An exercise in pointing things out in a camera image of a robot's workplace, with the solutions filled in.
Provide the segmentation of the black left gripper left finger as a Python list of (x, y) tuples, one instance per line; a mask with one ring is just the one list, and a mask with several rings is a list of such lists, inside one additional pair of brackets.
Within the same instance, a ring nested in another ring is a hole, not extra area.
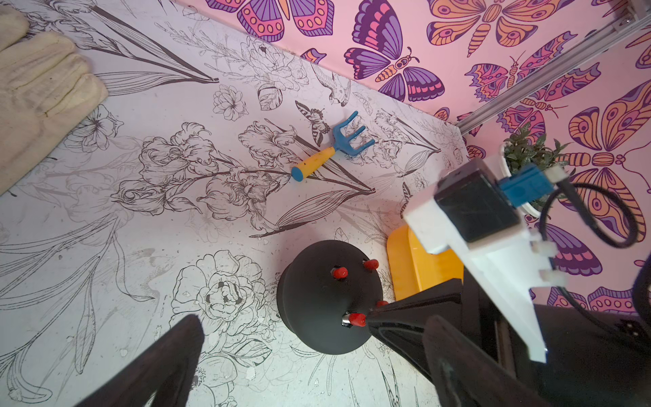
[(184, 406), (204, 342), (197, 315), (182, 318), (79, 406)]

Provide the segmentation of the black round screw base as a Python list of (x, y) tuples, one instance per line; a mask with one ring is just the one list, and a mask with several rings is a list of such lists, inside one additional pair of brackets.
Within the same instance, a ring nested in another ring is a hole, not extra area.
[[(276, 303), (285, 326), (298, 339), (322, 354), (347, 354), (364, 345), (368, 327), (344, 327), (342, 317), (361, 313), (368, 317), (384, 300), (381, 278), (367, 271), (371, 259), (354, 245), (325, 240), (302, 250), (281, 273)], [(337, 281), (332, 270), (346, 267), (349, 276)]]

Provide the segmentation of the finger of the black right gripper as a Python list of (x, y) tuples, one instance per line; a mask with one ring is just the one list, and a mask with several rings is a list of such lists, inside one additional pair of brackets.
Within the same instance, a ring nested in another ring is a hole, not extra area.
[(440, 316), (461, 327), (463, 283), (452, 279), (372, 310), (366, 327), (373, 337), (407, 360), (425, 378), (431, 377), (423, 335), (427, 320)]

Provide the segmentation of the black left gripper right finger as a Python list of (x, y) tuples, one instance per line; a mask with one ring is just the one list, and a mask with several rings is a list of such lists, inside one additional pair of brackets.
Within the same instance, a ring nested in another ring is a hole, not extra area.
[(423, 333), (430, 376), (442, 406), (548, 406), (440, 316)]

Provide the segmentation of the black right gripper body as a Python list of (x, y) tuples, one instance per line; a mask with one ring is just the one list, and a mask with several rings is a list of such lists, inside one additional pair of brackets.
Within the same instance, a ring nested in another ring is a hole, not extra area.
[(562, 246), (548, 227), (527, 227), (519, 207), (566, 199), (613, 248), (637, 241), (641, 224), (612, 191), (573, 182), (561, 166), (496, 178), (473, 159), (413, 197), (403, 217), (429, 254), (453, 251), (515, 335), (515, 371), (560, 406), (650, 403), (650, 265), (631, 291), (632, 309), (593, 310), (566, 290)]

